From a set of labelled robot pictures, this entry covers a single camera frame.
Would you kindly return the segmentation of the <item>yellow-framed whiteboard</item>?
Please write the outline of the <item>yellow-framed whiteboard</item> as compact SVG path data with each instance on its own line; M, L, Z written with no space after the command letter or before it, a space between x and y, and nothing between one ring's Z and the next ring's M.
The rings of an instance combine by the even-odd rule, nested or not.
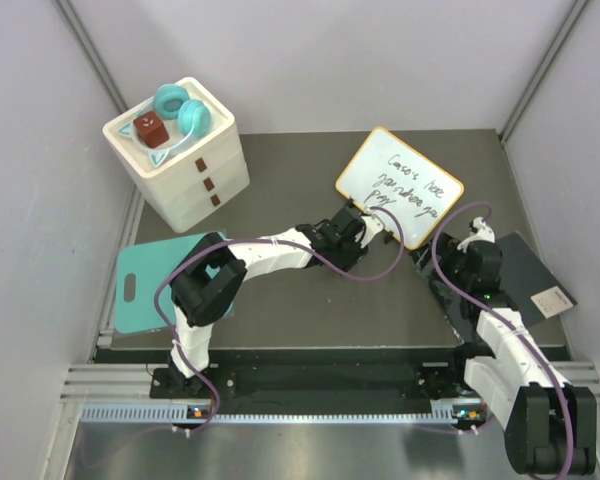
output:
M419 248L461 198L463 183L383 127L374 128L335 183L362 210L381 207L385 229Z

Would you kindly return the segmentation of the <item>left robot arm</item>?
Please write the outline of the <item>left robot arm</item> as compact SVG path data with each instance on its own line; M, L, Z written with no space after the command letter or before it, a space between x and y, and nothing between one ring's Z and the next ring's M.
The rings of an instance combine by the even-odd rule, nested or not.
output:
M253 242L229 241L216 232L204 235L169 282L177 338L166 387L181 398L204 390L213 324L228 312L243 283L281 270L322 265L348 272L382 229L378 218L344 207L330 220L301 224Z

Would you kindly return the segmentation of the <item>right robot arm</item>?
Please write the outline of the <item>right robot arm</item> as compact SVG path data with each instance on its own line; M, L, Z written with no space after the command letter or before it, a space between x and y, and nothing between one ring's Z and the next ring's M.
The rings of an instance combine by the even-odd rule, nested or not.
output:
M501 287L503 254L493 231L479 223L463 241L434 239L438 278L460 298L460 314L487 351L452 365L449 388L474 391L504 433L507 458L519 474L591 475L596 468L597 402L550 364Z

